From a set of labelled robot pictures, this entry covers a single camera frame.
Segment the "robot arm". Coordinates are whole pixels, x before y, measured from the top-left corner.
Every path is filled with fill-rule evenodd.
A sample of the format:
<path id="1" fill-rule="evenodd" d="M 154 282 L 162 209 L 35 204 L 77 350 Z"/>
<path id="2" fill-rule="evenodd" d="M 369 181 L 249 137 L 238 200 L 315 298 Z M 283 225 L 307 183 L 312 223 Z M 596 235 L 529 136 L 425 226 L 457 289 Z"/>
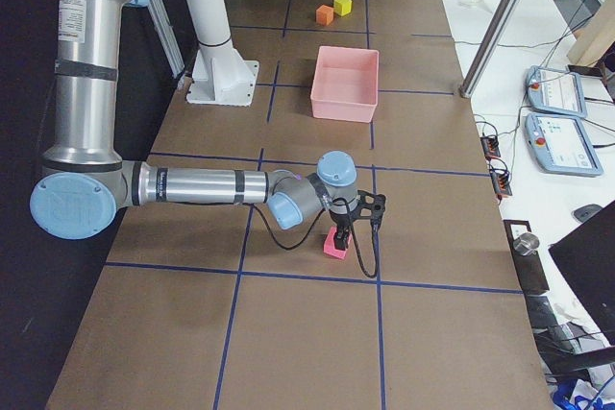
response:
<path id="1" fill-rule="evenodd" d="M 147 203 L 267 205 L 265 218 L 291 229 L 329 213 L 334 246 L 356 241 L 361 203 L 352 158 L 321 156 L 314 173 L 153 167 L 123 159 L 113 147 L 121 13 L 134 0 L 59 0 L 54 145 L 30 210 L 62 239 L 104 230 L 124 207 Z"/>

